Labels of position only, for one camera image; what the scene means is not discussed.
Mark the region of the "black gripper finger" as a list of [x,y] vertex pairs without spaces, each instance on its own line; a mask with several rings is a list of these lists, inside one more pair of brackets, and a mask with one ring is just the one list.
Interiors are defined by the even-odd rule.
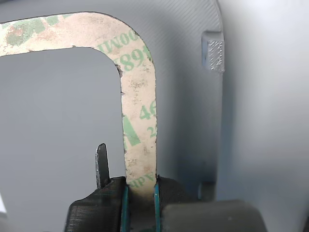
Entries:
[[187,194],[182,185],[174,179],[157,176],[154,187],[155,231],[162,231],[161,218],[164,208],[169,204],[187,202]]
[[129,191],[124,176],[110,178],[104,143],[95,155],[97,189],[74,201],[66,218],[66,232],[130,231]]

